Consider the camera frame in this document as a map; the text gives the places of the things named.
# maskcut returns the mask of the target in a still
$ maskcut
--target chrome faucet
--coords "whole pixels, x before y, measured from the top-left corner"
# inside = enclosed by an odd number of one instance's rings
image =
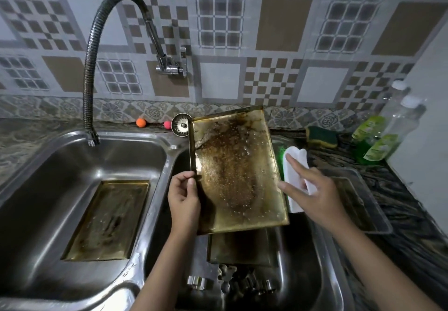
[[[112,9],[122,0],[103,0],[93,19],[90,29],[89,42],[87,43],[86,62],[84,65],[84,89],[82,93],[82,119],[87,133],[87,141],[90,146],[99,144],[99,137],[93,128],[93,82],[95,77],[96,56],[98,54],[99,40],[104,29],[104,24]],[[183,75],[187,76],[186,47],[181,46],[182,65],[173,61],[171,57],[166,56],[160,44],[157,30],[149,15],[148,8],[143,0],[131,0],[142,12],[146,31],[151,38],[157,52],[157,61],[159,64],[155,68],[157,72],[165,75]]]

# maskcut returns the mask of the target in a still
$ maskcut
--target orange ball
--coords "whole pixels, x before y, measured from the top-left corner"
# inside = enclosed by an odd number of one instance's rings
[[[146,120],[143,119],[142,117],[139,117],[135,123],[137,124],[138,127],[141,128],[146,126]]]

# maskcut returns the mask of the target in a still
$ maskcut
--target kitchen sink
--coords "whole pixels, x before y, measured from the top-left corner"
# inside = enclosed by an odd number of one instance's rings
[[[97,147],[78,130],[51,140],[0,186],[0,310],[126,310],[150,274],[171,228],[169,181],[189,170],[188,140],[166,132],[99,136]],[[150,183],[129,259],[61,259],[98,185],[109,180]],[[353,310],[331,235],[304,214],[289,217],[290,225],[266,231],[272,265],[209,263],[209,236],[196,237],[176,308]],[[222,278],[227,269],[236,273]],[[232,293],[247,272],[269,288]]]

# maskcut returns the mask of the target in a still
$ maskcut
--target bottle cap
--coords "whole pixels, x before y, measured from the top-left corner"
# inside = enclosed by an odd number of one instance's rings
[[[401,105],[406,108],[416,108],[419,104],[422,103],[422,99],[413,95],[406,95],[401,100]]]
[[[395,80],[394,82],[392,82],[392,88],[395,88],[399,91],[404,91],[407,87],[408,85],[404,81]]]

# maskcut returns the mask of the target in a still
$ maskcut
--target clear plastic bottle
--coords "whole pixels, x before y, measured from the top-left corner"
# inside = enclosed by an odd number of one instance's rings
[[[352,134],[356,142],[360,142],[369,135],[383,130],[389,123],[394,112],[399,109],[401,100],[409,93],[408,85],[400,80],[395,80],[390,89],[384,93],[383,101],[385,105],[379,114],[369,117]]]
[[[357,144],[356,160],[361,164],[376,164],[389,156],[406,135],[418,127],[420,114],[416,114],[415,109],[421,102],[416,96],[405,96],[386,128]]]

